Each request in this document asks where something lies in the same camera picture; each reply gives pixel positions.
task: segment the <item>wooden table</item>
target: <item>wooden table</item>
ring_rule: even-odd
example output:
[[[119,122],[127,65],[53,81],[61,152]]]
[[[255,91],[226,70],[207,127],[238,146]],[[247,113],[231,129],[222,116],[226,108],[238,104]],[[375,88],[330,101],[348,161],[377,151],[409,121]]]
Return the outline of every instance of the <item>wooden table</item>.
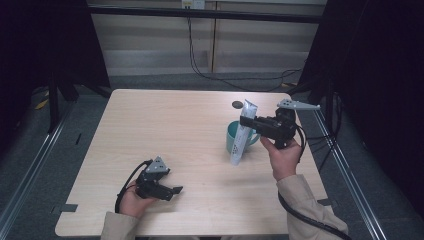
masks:
[[[241,113],[233,101],[247,99],[259,107],[257,116],[265,117],[275,116],[284,98],[289,96],[115,90],[67,201],[78,208],[61,214],[56,233],[99,236],[105,214],[114,211],[116,194],[131,172],[161,156],[171,169],[161,184],[184,189],[170,202],[148,209],[139,235],[286,234],[286,212],[278,202],[266,149],[259,141],[250,146],[239,166],[230,164],[225,149],[227,125]],[[327,198],[308,147],[298,173],[305,175],[317,199]]]

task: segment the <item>beige sleeve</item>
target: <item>beige sleeve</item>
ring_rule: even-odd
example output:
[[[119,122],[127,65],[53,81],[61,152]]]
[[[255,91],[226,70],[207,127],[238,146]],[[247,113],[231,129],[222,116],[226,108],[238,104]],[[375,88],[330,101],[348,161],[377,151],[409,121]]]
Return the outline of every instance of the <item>beige sleeve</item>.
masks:
[[[138,223],[137,218],[107,212],[101,240],[134,240]]]
[[[294,175],[277,182],[278,191],[294,210],[326,225],[348,233],[345,222],[337,218],[324,206],[317,203],[303,175]],[[291,240],[295,239],[340,239],[337,236],[318,229],[287,214],[287,225]]]

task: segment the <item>wire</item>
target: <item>wire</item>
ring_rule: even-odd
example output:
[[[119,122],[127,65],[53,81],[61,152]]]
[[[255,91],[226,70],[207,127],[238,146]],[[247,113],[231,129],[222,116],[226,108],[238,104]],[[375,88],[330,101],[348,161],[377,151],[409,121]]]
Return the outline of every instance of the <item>wire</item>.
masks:
[[[144,161],[144,162],[142,162],[140,165],[138,165],[135,169],[134,169],[134,171],[131,173],[131,175],[130,175],[130,177],[127,179],[127,181],[125,182],[125,184],[124,184],[124,186],[122,187],[122,189],[121,189],[121,191],[118,193],[118,197],[117,197],[117,199],[116,199],[116,202],[115,202],[115,213],[119,213],[119,205],[121,204],[121,201],[122,201],[122,198],[124,197],[124,194],[125,194],[125,192],[127,191],[127,189],[128,188],[130,188],[130,187],[132,187],[132,186],[134,186],[134,185],[132,185],[132,186],[129,186],[129,187],[127,187],[128,186],[128,184],[130,183],[130,181],[131,181],[131,179],[134,177],[134,174],[138,171],[138,169],[140,169],[143,165],[147,165],[148,163],[150,163],[151,162],[151,160],[148,160],[148,161]]]
[[[314,227],[317,227],[319,229],[322,229],[324,231],[327,231],[331,234],[334,234],[336,236],[338,236],[341,239],[345,239],[345,240],[351,240],[351,238],[344,232],[340,231],[337,228],[331,227],[325,223],[319,222],[315,219],[309,218],[303,214],[301,214],[300,212],[294,210],[292,207],[290,207],[290,205],[285,201],[285,199],[283,198],[283,196],[281,196],[280,193],[278,193],[278,199],[280,200],[281,205],[283,206],[283,208],[290,213],[292,216],[294,216],[295,218],[299,219],[300,221],[312,225]]]
[[[193,47],[193,38],[192,38],[192,29],[191,29],[191,18],[187,18],[187,23],[188,23],[188,30],[189,30],[190,65],[191,65],[191,68],[193,69],[193,71],[197,75],[199,75],[203,78],[206,78],[206,79],[209,79],[209,80],[214,80],[214,81],[220,81],[220,82],[226,83],[226,84],[228,84],[232,87],[235,87],[237,89],[247,91],[247,92],[271,92],[271,91],[274,91],[274,90],[281,87],[281,85],[284,83],[285,77],[291,76],[291,75],[293,75],[293,74],[295,74],[299,71],[302,71],[301,68],[300,69],[289,69],[289,70],[282,72],[281,75],[278,76],[278,77],[270,77],[270,78],[256,78],[256,77],[251,77],[251,78],[217,78],[217,77],[206,76],[205,74],[203,74],[199,70],[197,63],[196,63],[196,59],[194,57],[194,47]],[[234,80],[279,80],[279,79],[281,79],[281,81],[276,87],[273,87],[273,88],[267,89],[267,90],[247,89],[247,88],[240,87],[240,86],[237,86],[233,83],[228,82],[228,81],[234,81]]]
[[[323,135],[323,136],[319,136],[319,137],[308,137],[306,140],[323,140],[327,137],[329,137],[330,135]]]
[[[341,104],[341,100],[340,100],[339,95],[337,93],[335,93],[335,95],[336,95],[336,114],[337,114],[336,130],[333,131],[333,134],[332,135],[328,135],[328,138],[331,139],[331,141],[329,141],[330,144],[331,144],[331,146],[330,146],[330,149],[328,150],[328,152],[326,153],[323,161],[321,162],[320,166],[318,167],[318,172],[321,172],[322,168],[324,167],[325,163],[328,160],[328,157],[330,156],[330,153],[333,151],[334,144],[335,144],[335,142],[337,140],[337,137],[338,137],[338,134],[339,134],[340,128],[341,128],[342,115],[343,115],[343,107],[342,107],[342,104]]]
[[[312,147],[312,146],[316,146],[316,145],[318,145],[318,144],[321,144],[324,140],[325,140],[325,139],[322,139],[322,140],[320,140],[320,141],[317,141],[317,142],[311,143],[311,144],[309,144],[309,146],[310,146],[310,147]],[[324,147],[326,147],[326,146],[328,146],[328,145],[327,145],[327,142],[324,142],[324,144],[321,144],[321,146],[320,146],[320,147],[318,147],[318,148],[314,149],[314,151],[313,151],[312,153],[315,153],[315,152],[317,152],[317,151],[321,150],[322,148],[324,148]]]
[[[299,126],[299,125],[297,125],[297,127],[296,127],[296,131],[297,131],[297,133],[299,134],[299,137],[300,137],[300,147],[301,147],[301,152],[300,152],[300,157],[299,157],[299,162],[300,162],[300,158],[302,157],[302,155],[303,155],[303,152],[305,151],[305,148],[306,148],[306,132],[305,132],[305,130],[301,127],[301,126]]]

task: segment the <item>cup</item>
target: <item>cup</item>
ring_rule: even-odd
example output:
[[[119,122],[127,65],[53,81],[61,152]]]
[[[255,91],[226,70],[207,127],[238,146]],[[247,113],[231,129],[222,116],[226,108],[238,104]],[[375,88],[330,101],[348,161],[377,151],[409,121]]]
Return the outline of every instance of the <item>cup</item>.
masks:
[[[230,154],[233,149],[234,139],[236,138],[238,125],[239,125],[239,121],[233,121],[227,127],[227,151]],[[246,150],[248,146],[258,141],[260,135],[256,134],[256,136],[253,137],[254,134],[256,134],[256,131],[253,129],[250,130],[249,136],[247,137],[246,145],[244,146],[244,150]]]

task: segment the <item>black circle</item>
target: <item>black circle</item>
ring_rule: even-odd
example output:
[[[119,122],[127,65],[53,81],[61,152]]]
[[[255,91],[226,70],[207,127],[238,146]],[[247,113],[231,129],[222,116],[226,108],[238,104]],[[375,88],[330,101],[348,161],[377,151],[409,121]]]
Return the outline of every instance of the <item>black circle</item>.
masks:
[[[233,108],[235,108],[235,109],[243,108],[243,103],[242,103],[242,102],[240,102],[240,101],[234,101],[234,102],[232,103],[232,105],[233,105]]]

